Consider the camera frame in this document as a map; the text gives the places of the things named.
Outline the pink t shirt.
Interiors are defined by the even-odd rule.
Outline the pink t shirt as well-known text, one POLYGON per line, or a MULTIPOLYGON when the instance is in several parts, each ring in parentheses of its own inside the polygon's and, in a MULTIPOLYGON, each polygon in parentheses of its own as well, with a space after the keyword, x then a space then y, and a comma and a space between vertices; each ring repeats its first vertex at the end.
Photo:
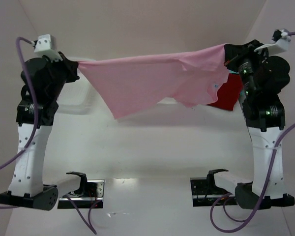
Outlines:
POLYGON ((216 102, 229 74, 224 59, 221 44, 195 52, 80 61, 79 70, 119 119, 164 98, 186 107, 216 102))

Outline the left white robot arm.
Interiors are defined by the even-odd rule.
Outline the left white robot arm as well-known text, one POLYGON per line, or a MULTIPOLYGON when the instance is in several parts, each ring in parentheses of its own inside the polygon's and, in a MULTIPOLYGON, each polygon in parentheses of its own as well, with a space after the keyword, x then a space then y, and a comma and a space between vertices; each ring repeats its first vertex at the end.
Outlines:
POLYGON ((87 176, 67 172, 55 184, 43 183, 47 142, 58 109, 57 99, 66 83, 79 79, 78 63, 58 52, 55 58, 44 53, 25 62, 21 72, 24 86, 17 107, 18 153, 8 190, 0 193, 1 208, 51 210, 58 198, 71 191, 83 193, 87 176))

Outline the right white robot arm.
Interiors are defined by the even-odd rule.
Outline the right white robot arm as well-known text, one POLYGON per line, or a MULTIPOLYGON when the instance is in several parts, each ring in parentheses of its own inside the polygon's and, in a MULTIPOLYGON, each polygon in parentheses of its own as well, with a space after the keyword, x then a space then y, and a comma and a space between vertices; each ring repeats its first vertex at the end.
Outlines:
POLYGON ((241 108, 253 147, 254 176, 247 180, 217 169, 211 170, 207 179, 213 189, 234 195, 243 209, 293 206, 295 199, 284 184, 281 135, 286 121, 279 98, 290 82, 290 65, 257 40, 226 44, 224 50, 224 65, 237 72, 243 84, 241 108))

